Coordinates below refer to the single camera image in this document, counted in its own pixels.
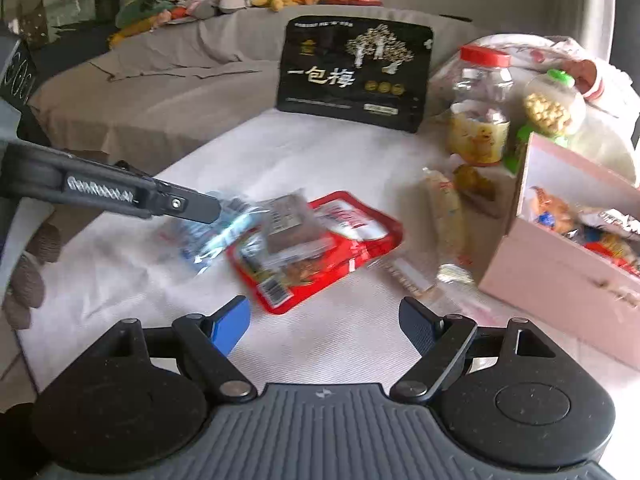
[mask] snack jar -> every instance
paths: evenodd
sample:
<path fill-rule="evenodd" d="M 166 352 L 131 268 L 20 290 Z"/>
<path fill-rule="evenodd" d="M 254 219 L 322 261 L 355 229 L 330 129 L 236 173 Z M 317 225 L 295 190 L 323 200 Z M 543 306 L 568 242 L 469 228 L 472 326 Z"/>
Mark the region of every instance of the snack jar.
<path fill-rule="evenodd" d="M 548 137 L 566 148 L 587 113 L 584 98 L 575 88 L 575 79 L 555 68 L 527 83 L 524 87 L 524 109 L 529 121 L 518 130 L 514 151 L 504 161 L 513 173 L 518 171 L 532 133 Z"/>
<path fill-rule="evenodd" d="M 462 70 L 453 90 L 449 149 L 467 164 L 492 166 L 502 159 L 509 132 L 504 104 L 513 87 L 511 56 L 484 46 L 460 49 Z"/>

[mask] white bed sheet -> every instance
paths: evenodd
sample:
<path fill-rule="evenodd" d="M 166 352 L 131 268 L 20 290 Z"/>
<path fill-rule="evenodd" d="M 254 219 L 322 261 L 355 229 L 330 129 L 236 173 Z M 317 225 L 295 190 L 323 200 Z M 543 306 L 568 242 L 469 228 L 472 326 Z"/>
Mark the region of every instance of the white bed sheet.
<path fill-rule="evenodd" d="M 437 166 L 446 156 L 443 129 L 425 123 L 412 136 L 268 110 L 191 153 L 159 178 L 203 192 L 238 190 L 257 200 L 298 188 L 309 199 L 348 190 L 399 219 L 412 250 L 433 253 L 420 179 L 424 166 Z M 476 236 L 482 266 L 500 224 L 476 214 L 467 219 L 476 233 L 484 233 Z M 32 328 L 20 332 L 39 389 L 119 319 L 137 317 L 143 326 L 167 326 L 183 314 L 210 314 L 236 294 L 247 294 L 225 258 L 195 276 L 160 242 L 158 231 L 167 221 L 103 214 L 65 246 L 59 262 L 44 268 L 46 300 L 33 311 Z M 230 358 L 259 390 L 268 381 L 380 382 L 388 390 L 418 359 L 398 327 L 403 296 L 402 288 L 374 267 L 359 269 L 284 316 L 254 305 L 251 325 Z M 481 307 L 481 324 L 503 324 L 518 314 L 479 293 L 471 301 Z M 538 324 L 612 395 L 617 421 L 601 464 L 618 480 L 636 480 L 640 373 Z"/>

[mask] red lid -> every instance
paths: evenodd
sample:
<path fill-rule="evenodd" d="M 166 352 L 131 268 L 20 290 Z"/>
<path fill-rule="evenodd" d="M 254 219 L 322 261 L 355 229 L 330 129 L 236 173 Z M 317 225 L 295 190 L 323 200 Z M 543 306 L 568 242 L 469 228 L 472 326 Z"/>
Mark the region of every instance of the red lid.
<path fill-rule="evenodd" d="M 477 45 L 465 45 L 460 48 L 460 59 L 481 66 L 508 68 L 511 65 L 511 56 L 506 52 Z"/>

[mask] green cap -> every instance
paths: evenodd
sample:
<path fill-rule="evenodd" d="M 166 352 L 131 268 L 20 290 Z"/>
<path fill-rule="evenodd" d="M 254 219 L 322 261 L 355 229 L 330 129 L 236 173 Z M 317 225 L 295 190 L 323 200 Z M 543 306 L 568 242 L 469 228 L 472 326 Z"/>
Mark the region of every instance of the green cap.
<path fill-rule="evenodd" d="M 563 85 L 573 88 L 575 85 L 575 79 L 568 75 L 564 70 L 558 70 L 557 68 L 551 68 L 546 71 L 546 74 L 556 81 L 561 82 Z"/>

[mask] pink cardboard box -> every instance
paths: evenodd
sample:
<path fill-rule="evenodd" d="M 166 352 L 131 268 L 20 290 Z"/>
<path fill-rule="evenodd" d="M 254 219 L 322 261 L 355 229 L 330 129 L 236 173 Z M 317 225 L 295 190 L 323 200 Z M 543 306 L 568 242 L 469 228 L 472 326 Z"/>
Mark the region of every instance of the pink cardboard box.
<path fill-rule="evenodd" d="M 626 180 L 533 135 L 506 232 L 479 288 L 640 370 L 640 279 L 521 218 L 524 193 L 532 186 L 570 205 L 615 208 L 640 218 L 640 191 Z"/>

